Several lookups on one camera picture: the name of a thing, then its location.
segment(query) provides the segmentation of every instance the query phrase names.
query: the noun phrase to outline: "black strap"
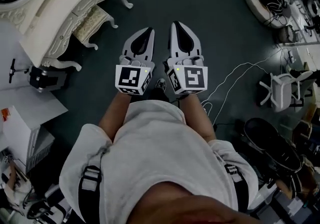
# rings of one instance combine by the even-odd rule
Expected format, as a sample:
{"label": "black strap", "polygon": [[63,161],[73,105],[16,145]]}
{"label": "black strap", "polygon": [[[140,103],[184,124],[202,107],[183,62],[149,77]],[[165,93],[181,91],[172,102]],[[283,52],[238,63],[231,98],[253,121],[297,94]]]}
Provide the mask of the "black strap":
{"label": "black strap", "polygon": [[292,190],[292,199],[294,199],[298,195],[298,193],[301,193],[302,188],[301,188],[300,179],[297,174],[291,175],[290,178],[291,178],[290,186]]}
{"label": "black strap", "polygon": [[238,201],[238,211],[245,213],[249,206],[249,188],[244,176],[239,171],[238,167],[233,165],[225,165],[226,172],[230,174],[234,188],[236,191],[236,198]]}
{"label": "black strap", "polygon": [[87,224],[99,224],[101,170],[87,166],[80,180],[78,202],[81,215]]}

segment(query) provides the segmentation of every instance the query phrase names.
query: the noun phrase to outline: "dark green floor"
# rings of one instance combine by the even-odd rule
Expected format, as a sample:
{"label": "dark green floor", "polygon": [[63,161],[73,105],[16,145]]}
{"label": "dark green floor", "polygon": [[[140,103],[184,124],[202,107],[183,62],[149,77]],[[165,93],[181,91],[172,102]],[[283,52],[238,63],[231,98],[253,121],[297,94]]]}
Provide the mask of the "dark green floor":
{"label": "dark green floor", "polygon": [[[153,61],[157,65],[150,83],[153,86],[159,77],[164,77],[162,61],[168,58],[169,27],[174,20],[189,26],[199,37],[202,54],[208,66],[208,91],[199,95],[205,99],[218,84],[235,68],[244,62],[258,62],[276,52],[272,31],[262,26],[247,7],[245,0],[129,0],[134,7],[129,10],[120,0],[106,0],[99,6],[110,13],[119,25],[113,29],[104,24],[91,41],[99,50],[88,49],[72,38],[64,59],[76,60],[83,69],[73,72],[67,89],[54,92],[58,100],[69,110],[67,113],[46,123],[47,129],[56,137],[51,159],[54,168],[63,163],[73,146],[81,127],[86,123],[97,124],[110,104],[117,90],[115,66],[125,40],[134,32],[148,26],[156,31]],[[280,73],[280,54],[261,64],[268,72]],[[212,96],[213,121],[227,91],[234,81],[248,68],[242,66]],[[255,104],[256,84],[264,72],[252,68],[241,78],[230,92],[217,123],[232,123],[235,119],[247,120],[263,117],[278,127],[281,116],[292,110],[275,114],[267,107]],[[168,96],[174,99],[170,87]],[[220,126],[219,139],[230,139],[231,126]]]}

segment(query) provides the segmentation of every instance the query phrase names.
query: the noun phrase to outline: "wire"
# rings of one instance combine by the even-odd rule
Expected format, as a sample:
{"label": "wire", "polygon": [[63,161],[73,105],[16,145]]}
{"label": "wire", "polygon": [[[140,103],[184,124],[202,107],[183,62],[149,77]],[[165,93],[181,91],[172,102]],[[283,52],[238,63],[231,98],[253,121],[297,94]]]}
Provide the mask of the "wire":
{"label": "wire", "polygon": [[289,60],[286,59],[286,56],[285,56],[285,50],[280,46],[278,45],[278,47],[280,47],[281,49],[281,56],[280,56],[280,74],[282,74],[282,58],[284,58],[284,60],[286,61],[286,66],[289,64],[289,60],[290,60],[290,56],[289,56],[289,53],[288,53],[288,57],[289,57]]}
{"label": "wire", "polygon": [[262,61],[259,61],[259,62],[257,62],[257,63],[254,63],[254,64],[252,64],[252,63],[250,63],[250,62],[246,62],[246,63],[239,64],[237,67],[235,67],[235,68],[232,70],[231,73],[229,73],[229,74],[225,77],[224,81],[223,81],[222,83],[220,83],[220,84],[215,88],[215,90],[209,95],[209,97],[208,97],[206,100],[204,100],[204,101],[201,102],[201,104],[202,104],[203,107],[205,107],[207,104],[210,104],[210,105],[211,105],[211,108],[210,108],[209,111],[207,112],[207,114],[208,114],[208,116],[209,116],[209,115],[210,115],[210,112],[211,112],[211,110],[212,110],[212,108],[213,108],[212,103],[208,102],[208,101],[210,100],[211,96],[218,90],[218,88],[219,88],[221,85],[223,85],[223,84],[226,82],[227,78],[228,78],[229,76],[231,76],[237,68],[239,68],[240,66],[246,65],[246,64],[250,64],[250,65],[251,65],[247,70],[245,70],[245,72],[244,72],[240,77],[238,77],[238,78],[236,79],[236,81],[233,83],[233,85],[231,86],[231,88],[228,90],[228,92],[227,92],[227,94],[226,94],[226,96],[225,96],[224,102],[223,102],[223,104],[222,104],[222,106],[221,106],[221,108],[220,108],[220,111],[218,112],[218,114],[216,115],[216,117],[215,117],[215,119],[214,119],[213,125],[215,124],[215,122],[216,122],[216,120],[217,120],[220,112],[222,111],[222,109],[223,109],[223,107],[224,107],[224,105],[225,105],[225,103],[226,103],[226,100],[227,100],[227,97],[228,97],[228,95],[229,95],[229,92],[230,92],[231,89],[234,87],[234,85],[236,84],[236,82],[237,82],[240,78],[242,78],[242,77],[246,74],[246,72],[247,72],[248,70],[250,70],[250,69],[251,69],[252,67],[254,67],[254,66],[258,67],[259,69],[263,70],[266,74],[268,74],[268,73],[266,72],[266,70],[263,69],[263,68],[261,68],[258,64],[269,60],[271,57],[275,56],[275,55],[278,54],[280,51],[283,52],[283,50],[284,50],[284,49],[281,48],[280,50],[278,50],[276,53],[272,54],[271,56],[265,58],[265,59],[262,60]]}
{"label": "wire", "polygon": [[267,25],[265,25],[265,26],[269,26],[269,25],[274,21],[274,19],[275,19],[275,18],[274,18],[275,16],[272,16],[272,17],[271,17],[271,15],[272,15],[271,11],[270,11],[269,9],[268,9],[268,11],[269,11],[269,19],[267,19],[266,21],[264,21],[263,24],[265,25],[265,22],[267,22],[267,21],[269,21],[269,23],[268,23]]}

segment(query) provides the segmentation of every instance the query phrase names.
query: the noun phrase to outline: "white cable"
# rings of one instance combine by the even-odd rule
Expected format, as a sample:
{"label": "white cable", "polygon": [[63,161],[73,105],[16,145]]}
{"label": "white cable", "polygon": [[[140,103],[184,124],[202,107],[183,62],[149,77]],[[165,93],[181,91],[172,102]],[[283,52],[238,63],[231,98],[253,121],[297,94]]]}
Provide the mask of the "white cable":
{"label": "white cable", "polygon": [[283,51],[281,51],[281,55],[280,55],[280,74],[282,75],[282,54],[283,54],[284,52]]}
{"label": "white cable", "polygon": [[232,71],[231,73],[228,74],[227,77],[225,77],[224,81],[216,87],[216,89],[209,95],[209,97],[208,97],[206,100],[204,100],[204,101],[201,102],[201,104],[203,104],[204,102],[209,101],[209,99],[211,98],[211,96],[218,90],[218,88],[219,88],[221,85],[223,85],[223,84],[226,82],[226,80],[228,79],[228,77],[229,77],[231,74],[233,74],[233,72],[234,72],[236,69],[238,69],[240,66],[242,66],[242,65],[250,64],[251,66],[257,66],[259,69],[263,70],[263,71],[267,74],[267,72],[265,71],[265,69],[263,69],[263,68],[261,68],[259,65],[257,65],[258,63],[261,63],[261,62],[257,62],[257,63],[255,63],[255,64],[252,64],[252,63],[250,63],[250,62],[245,62],[245,63],[239,64],[236,68],[233,69],[233,71]]}
{"label": "white cable", "polygon": [[206,103],[203,105],[203,107],[205,107],[207,104],[210,104],[210,105],[211,105],[211,108],[210,108],[210,110],[209,110],[208,113],[207,113],[208,116],[209,116],[209,115],[210,115],[210,112],[211,112],[211,110],[212,110],[212,108],[213,108],[212,103],[208,102],[208,101],[210,100],[211,96],[218,90],[218,88],[219,88],[221,85],[223,85],[223,84],[226,82],[227,78],[228,78],[231,74],[233,74],[234,71],[235,71],[237,68],[239,68],[239,67],[242,66],[242,65],[246,65],[246,64],[250,64],[250,65],[251,65],[251,67],[249,67],[240,77],[238,77],[238,78],[236,79],[236,81],[234,82],[234,84],[233,84],[233,85],[231,86],[231,88],[228,90],[228,92],[227,92],[227,94],[226,94],[226,96],[225,96],[224,102],[223,102],[223,104],[222,104],[222,106],[221,106],[221,109],[220,109],[220,111],[218,112],[217,116],[215,117],[213,124],[216,123],[216,120],[217,120],[220,112],[222,111],[222,109],[223,109],[223,107],[224,107],[224,105],[225,105],[225,102],[226,102],[226,100],[227,100],[228,94],[229,94],[229,92],[231,91],[231,89],[234,87],[234,85],[236,84],[236,82],[237,82],[240,78],[242,78],[242,77],[245,75],[245,73],[246,73],[248,70],[250,70],[252,67],[254,67],[254,66],[257,66],[259,69],[263,70],[266,74],[268,74],[268,73],[266,72],[266,70],[263,69],[263,68],[261,68],[258,64],[267,61],[268,59],[270,59],[270,58],[273,57],[274,55],[278,54],[280,51],[283,51],[283,49],[281,48],[281,49],[280,49],[279,51],[277,51],[276,53],[272,54],[271,56],[265,58],[265,59],[262,60],[262,61],[259,61],[259,62],[255,63],[255,64],[252,64],[252,63],[249,63],[249,62],[239,64],[236,68],[233,69],[233,71],[232,71],[231,73],[229,73],[229,74],[225,77],[224,81],[223,81],[222,83],[220,83],[220,84],[216,87],[216,89],[209,95],[209,97],[208,97],[206,100],[204,100],[204,101],[201,102],[201,104],[203,104],[204,102],[206,102]]}
{"label": "white cable", "polygon": [[[206,111],[206,109],[205,109],[205,106],[206,106],[207,104],[210,104],[210,105],[211,105],[211,108],[210,108],[209,111]],[[211,110],[212,110],[212,107],[213,107],[213,105],[212,105],[212,103],[210,103],[210,102],[206,102],[206,103],[203,105],[203,108],[204,108],[204,110],[205,110],[205,112],[207,113],[208,116],[210,115],[210,112],[211,112]]]}

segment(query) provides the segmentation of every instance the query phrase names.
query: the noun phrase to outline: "shoe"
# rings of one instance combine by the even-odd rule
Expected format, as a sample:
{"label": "shoe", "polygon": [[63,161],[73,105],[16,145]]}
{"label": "shoe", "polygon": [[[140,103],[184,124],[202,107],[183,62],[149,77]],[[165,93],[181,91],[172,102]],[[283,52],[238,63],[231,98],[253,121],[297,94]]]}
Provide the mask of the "shoe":
{"label": "shoe", "polygon": [[164,78],[158,79],[156,82],[155,88],[161,88],[164,92],[166,91],[166,80]]}

